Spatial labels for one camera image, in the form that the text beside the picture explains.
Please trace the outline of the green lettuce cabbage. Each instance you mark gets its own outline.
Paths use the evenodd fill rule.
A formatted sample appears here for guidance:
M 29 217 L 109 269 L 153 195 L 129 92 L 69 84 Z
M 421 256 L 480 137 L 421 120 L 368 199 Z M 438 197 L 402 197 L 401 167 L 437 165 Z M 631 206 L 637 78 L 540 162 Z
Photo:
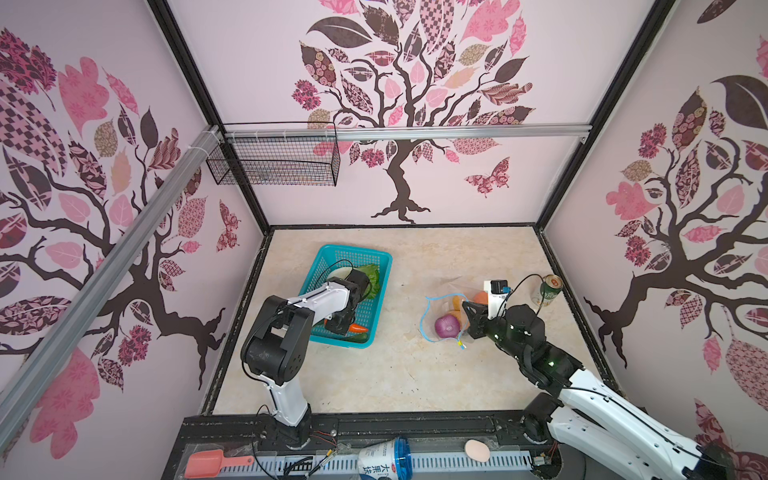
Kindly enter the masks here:
M 327 280 L 328 281 L 330 281 L 331 279 L 347 280 L 352 270 L 358 270 L 364 273 L 368 278 L 369 286 L 365 289 L 365 294 L 363 296 L 363 299 L 369 300 L 369 299 L 375 298 L 381 290 L 380 271 L 378 266 L 375 264 L 368 264 L 368 265 L 362 265 L 362 266 L 356 266 L 356 267 L 340 267 L 331 271 L 327 276 Z

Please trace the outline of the teal plastic basket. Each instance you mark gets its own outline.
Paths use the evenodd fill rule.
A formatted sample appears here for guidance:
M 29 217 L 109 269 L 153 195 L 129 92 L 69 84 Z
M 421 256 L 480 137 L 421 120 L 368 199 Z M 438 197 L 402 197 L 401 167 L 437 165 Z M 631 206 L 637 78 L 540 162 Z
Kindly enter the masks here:
M 314 321 L 310 340 L 337 347 L 365 349 L 375 338 L 383 309 L 391 254 L 361 247 L 328 244 L 320 248 L 300 290 L 349 289 L 341 309 Z

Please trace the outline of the orange carrot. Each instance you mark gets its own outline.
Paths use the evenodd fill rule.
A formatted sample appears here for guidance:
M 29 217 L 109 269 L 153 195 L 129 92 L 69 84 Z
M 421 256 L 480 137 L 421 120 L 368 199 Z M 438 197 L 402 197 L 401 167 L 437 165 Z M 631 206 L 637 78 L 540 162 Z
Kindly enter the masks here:
M 349 331 L 354 334 L 363 334 L 368 332 L 368 328 L 359 324 L 351 324 Z

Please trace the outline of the orange pumpkin toy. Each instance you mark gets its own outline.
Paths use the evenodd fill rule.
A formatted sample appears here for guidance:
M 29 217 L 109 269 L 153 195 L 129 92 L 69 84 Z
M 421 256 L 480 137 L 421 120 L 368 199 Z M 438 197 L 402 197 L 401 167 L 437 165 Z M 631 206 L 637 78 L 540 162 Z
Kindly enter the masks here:
M 476 295 L 473 297 L 473 302 L 474 302 L 474 303 L 478 303 L 478 304 L 482 304 L 482 305 L 487 305 L 487 304 L 488 304 L 488 302 L 489 302 L 489 300 L 488 300 L 488 294 L 487 294 L 486 292 L 484 292 L 484 291 L 478 292 L 478 293 L 477 293 L 477 294 L 476 294 Z

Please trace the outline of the purple onion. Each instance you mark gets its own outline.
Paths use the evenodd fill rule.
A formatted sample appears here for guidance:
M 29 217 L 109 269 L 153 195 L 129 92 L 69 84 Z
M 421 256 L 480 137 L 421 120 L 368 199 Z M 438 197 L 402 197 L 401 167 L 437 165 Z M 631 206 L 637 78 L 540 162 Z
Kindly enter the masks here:
M 462 327 L 459 319 L 453 314 L 445 314 L 434 321 L 434 330 L 440 339 L 457 338 Z

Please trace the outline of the clear zip bag blue zipper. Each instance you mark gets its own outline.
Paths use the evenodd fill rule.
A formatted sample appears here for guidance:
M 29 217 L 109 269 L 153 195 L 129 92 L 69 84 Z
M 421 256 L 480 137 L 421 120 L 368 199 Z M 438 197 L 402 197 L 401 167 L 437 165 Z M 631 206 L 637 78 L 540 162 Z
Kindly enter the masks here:
M 476 285 L 469 285 L 463 277 L 440 284 L 426 297 L 426 308 L 419 322 L 422 338 L 429 344 L 452 343 L 464 350 L 471 338 L 469 319 L 463 303 L 470 301 L 486 305 L 488 295 Z

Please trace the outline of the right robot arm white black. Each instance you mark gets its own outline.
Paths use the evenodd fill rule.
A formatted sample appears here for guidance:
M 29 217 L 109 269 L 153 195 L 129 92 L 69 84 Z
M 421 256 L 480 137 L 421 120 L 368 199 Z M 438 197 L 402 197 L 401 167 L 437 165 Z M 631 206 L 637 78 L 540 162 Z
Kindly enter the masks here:
M 700 446 L 630 403 L 565 350 L 549 342 L 527 305 L 465 301 L 469 335 L 513 358 L 540 394 L 521 419 L 533 443 L 568 445 L 624 479 L 735 479 L 726 449 Z

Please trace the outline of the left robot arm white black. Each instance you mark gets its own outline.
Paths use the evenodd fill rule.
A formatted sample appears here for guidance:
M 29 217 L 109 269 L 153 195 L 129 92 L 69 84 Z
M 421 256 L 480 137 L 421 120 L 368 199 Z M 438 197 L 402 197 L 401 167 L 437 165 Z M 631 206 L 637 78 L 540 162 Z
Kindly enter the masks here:
M 321 324 L 345 335 L 355 324 L 356 310 L 372 289 L 368 276 L 351 269 L 319 288 L 285 299 L 268 297 L 243 342 L 240 359 L 245 375 L 266 386 L 273 401 L 279 441 L 290 448 L 305 446 L 311 436 L 311 407 L 298 373 L 306 360 L 312 328 Z

